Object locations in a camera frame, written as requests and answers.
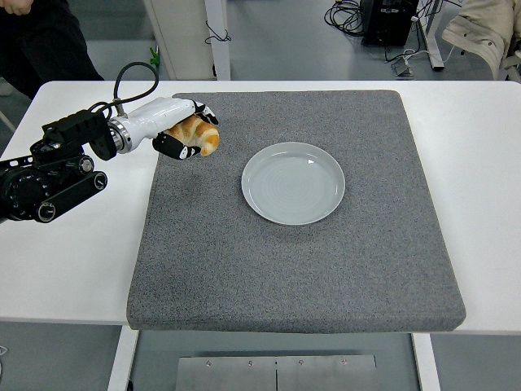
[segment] person's arm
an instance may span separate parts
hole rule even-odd
[[[33,0],[0,0],[0,7],[8,14],[27,15],[31,11]]]

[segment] black equipment box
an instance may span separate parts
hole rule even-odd
[[[418,0],[362,0],[362,45],[405,45],[417,7]]]

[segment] person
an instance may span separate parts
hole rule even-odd
[[[31,99],[48,81],[103,80],[67,0],[0,0],[0,77]]]

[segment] white robotic hand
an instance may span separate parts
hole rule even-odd
[[[162,132],[192,115],[217,125],[218,121],[212,110],[205,104],[189,99],[157,98],[144,104],[129,114],[114,116],[108,122],[118,153],[127,153],[136,149],[144,138],[156,139],[158,151],[177,159],[185,159],[197,153],[196,149],[185,146]]]

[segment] metal panel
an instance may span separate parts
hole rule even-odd
[[[304,356],[277,360],[277,391],[377,391],[374,356]]]
[[[377,391],[374,356],[180,358],[177,391]]]
[[[273,357],[179,358],[176,391],[274,391]]]

